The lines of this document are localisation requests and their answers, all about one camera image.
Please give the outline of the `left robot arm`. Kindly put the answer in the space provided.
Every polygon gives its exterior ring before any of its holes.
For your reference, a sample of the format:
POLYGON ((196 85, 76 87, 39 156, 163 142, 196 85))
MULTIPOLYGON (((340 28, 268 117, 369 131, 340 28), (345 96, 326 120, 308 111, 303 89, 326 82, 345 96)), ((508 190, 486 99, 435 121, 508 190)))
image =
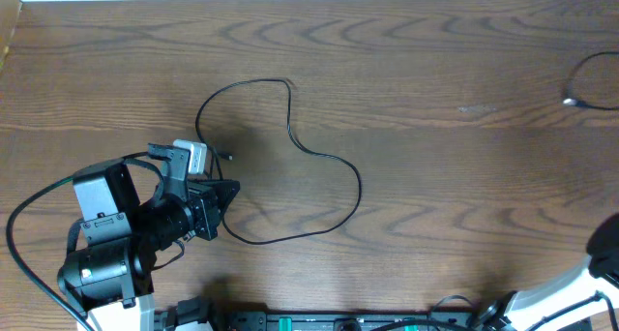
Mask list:
POLYGON ((130 166, 158 172, 138 159, 90 165, 73 176, 82 221, 69 234, 58 285, 90 330, 221 330, 223 320, 206 297, 167 310, 154 301, 157 253, 195 237, 211 241, 240 184, 182 177, 169 189, 159 174, 150 199, 137 196, 130 166))

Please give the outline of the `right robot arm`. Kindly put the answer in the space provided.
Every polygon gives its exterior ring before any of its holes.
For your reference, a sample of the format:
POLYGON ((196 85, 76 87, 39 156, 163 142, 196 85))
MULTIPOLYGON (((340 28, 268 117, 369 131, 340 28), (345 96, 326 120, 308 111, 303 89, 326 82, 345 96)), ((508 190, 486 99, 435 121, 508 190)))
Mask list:
POLYGON ((585 258, 551 281, 512 291, 481 309, 470 321, 484 330, 561 330, 608 312, 618 329, 618 216, 606 219, 591 235, 585 258))

